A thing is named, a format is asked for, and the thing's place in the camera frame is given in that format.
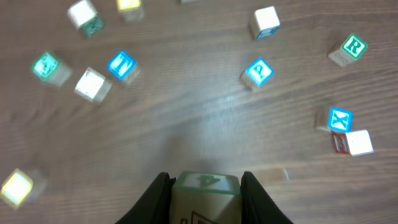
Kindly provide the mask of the blue P block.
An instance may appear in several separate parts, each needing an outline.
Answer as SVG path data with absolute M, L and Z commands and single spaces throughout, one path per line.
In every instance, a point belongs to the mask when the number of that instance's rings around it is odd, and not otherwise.
M 259 57 L 243 71 L 239 80 L 250 90 L 257 90 L 273 75 L 274 69 L 262 57 Z

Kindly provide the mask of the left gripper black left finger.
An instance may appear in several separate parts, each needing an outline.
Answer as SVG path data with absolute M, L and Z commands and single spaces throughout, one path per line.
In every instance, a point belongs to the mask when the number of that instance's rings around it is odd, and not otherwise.
M 168 224 L 172 187 L 176 181 L 161 172 L 116 224 Z

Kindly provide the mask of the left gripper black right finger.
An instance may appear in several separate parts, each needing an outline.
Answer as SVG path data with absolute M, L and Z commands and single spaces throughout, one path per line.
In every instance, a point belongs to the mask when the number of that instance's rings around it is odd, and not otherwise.
M 264 190 L 252 172 L 241 178 L 242 224 L 293 224 Z

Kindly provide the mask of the blue sided block picture top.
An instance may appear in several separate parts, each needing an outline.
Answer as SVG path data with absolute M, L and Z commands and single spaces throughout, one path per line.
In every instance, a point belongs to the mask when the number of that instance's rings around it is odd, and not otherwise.
M 249 20 L 255 40 L 273 35 L 280 27 L 280 20 L 274 6 L 258 9 Z

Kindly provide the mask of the green 4 block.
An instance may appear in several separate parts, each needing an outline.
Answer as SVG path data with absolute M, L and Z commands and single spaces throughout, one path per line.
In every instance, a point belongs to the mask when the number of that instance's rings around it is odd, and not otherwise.
M 233 175 L 183 171 L 171 191 L 169 222 L 241 224 L 242 195 Z

